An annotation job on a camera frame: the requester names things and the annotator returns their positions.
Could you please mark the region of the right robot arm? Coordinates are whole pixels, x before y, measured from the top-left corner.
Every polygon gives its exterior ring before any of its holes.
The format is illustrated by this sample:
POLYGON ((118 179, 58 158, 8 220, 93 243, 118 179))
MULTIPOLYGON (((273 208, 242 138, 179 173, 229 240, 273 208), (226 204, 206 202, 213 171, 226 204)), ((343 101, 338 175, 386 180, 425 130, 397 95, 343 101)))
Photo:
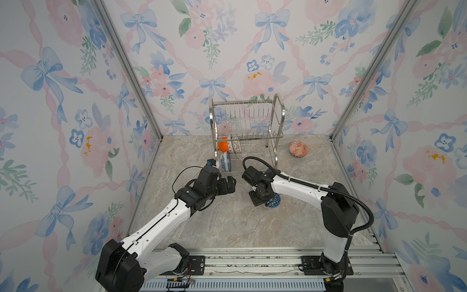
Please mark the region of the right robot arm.
POLYGON ((311 204, 320 210, 327 236, 319 265, 324 274, 333 276, 344 274, 344 270, 348 267, 351 230, 359 214, 359 208, 343 185, 337 182, 331 186, 316 185, 262 172, 253 178, 244 174, 243 179, 253 187, 249 195, 255 206, 266 203, 280 194, 311 204))

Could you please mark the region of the white mesh strainer basket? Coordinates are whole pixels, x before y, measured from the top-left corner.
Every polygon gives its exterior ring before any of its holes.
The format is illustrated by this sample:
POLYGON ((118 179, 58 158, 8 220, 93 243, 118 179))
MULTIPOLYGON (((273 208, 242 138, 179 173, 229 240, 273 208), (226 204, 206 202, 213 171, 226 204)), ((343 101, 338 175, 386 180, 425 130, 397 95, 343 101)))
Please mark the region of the white mesh strainer basket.
POLYGON ((234 148, 235 153, 242 153, 242 146, 241 146, 240 141, 234 141, 233 148, 234 148))

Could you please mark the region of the orange plastic bowl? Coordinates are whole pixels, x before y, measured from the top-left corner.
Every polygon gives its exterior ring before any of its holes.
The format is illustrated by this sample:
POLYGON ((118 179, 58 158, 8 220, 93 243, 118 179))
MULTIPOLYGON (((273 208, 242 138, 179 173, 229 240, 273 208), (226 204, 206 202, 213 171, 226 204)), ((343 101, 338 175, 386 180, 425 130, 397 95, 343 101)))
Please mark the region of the orange plastic bowl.
POLYGON ((220 152, 229 152, 229 144, 227 137, 222 137, 221 141, 218 143, 218 150, 220 152))

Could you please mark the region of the blue triangle patterned bowl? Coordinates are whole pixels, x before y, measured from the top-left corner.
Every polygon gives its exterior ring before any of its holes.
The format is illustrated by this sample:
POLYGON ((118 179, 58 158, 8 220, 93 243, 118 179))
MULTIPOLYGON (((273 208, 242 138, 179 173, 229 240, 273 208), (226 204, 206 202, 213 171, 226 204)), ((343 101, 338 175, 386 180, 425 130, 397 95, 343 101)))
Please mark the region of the blue triangle patterned bowl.
POLYGON ((275 193, 274 196, 265 203, 267 208, 276 208, 281 203, 281 196, 278 193, 275 193))

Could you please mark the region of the green patterned ceramic bowl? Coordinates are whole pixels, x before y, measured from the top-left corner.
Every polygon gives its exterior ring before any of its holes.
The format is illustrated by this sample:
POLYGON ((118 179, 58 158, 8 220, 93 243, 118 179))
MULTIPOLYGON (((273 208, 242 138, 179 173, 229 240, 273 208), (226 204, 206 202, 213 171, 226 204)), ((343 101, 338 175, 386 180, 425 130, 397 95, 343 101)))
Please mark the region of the green patterned ceramic bowl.
POLYGON ((227 147, 228 147, 228 151, 229 151, 230 154, 232 154, 232 153, 233 153, 233 154, 237 153, 237 152, 236 152, 237 146, 235 145, 235 142, 234 142, 234 141, 232 141, 232 140, 230 140, 230 139, 227 140, 227 147))

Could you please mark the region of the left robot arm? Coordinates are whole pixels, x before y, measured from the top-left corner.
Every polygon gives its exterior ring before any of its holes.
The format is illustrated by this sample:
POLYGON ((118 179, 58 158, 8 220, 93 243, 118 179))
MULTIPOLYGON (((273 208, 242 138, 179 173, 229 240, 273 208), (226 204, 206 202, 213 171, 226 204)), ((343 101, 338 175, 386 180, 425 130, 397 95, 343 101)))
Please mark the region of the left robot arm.
POLYGON ((138 292, 144 283, 160 275, 187 276, 192 269, 190 253, 172 243, 155 253, 154 248, 206 208, 206 202, 235 192, 232 176, 191 180, 150 222, 120 242, 111 240, 102 249, 95 279, 107 292, 138 292))

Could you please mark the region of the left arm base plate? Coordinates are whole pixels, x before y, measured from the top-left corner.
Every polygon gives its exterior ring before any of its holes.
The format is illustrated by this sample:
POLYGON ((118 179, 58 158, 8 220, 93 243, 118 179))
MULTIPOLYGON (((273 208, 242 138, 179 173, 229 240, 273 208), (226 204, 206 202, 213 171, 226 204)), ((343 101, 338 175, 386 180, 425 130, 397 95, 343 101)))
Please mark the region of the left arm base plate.
POLYGON ((162 276, 202 276, 205 266, 206 257, 204 255, 184 256, 174 271, 164 272, 162 276))

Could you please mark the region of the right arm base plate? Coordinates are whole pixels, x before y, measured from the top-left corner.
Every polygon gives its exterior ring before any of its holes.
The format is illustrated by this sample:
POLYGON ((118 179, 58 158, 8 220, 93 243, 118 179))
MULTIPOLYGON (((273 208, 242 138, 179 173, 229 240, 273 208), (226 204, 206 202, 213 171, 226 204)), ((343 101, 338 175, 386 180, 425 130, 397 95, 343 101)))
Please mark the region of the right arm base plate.
POLYGON ((300 258, 299 270, 306 276, 339 276, 345 271, 347 276, 354 275, 348 255, 344 254, 339 263, 324 256, 311 255, 300 258))

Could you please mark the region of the blue floral ceramic bowl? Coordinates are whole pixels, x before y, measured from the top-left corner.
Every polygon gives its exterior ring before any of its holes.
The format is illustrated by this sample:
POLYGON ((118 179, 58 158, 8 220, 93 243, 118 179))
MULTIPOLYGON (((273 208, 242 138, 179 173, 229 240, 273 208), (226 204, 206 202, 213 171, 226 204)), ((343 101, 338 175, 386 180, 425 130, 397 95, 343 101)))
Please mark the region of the blue floral ceramic bowl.
POLYGON ((220 168, 224 172, 232 171, 232 161, 229 152, 223 152, 220 156, 220 168))

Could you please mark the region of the red patterned ceramic bowl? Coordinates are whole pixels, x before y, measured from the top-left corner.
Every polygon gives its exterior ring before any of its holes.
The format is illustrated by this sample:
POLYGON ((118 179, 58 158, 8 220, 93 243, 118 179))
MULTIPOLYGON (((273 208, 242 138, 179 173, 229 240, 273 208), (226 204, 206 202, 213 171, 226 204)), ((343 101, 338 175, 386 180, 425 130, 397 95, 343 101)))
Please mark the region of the red patterned ceramic bowl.
POLYGON ((300 141, 294 141, 288 146, 289 153, 295 158, 304 158, 309 153, 308 146, 300 141))

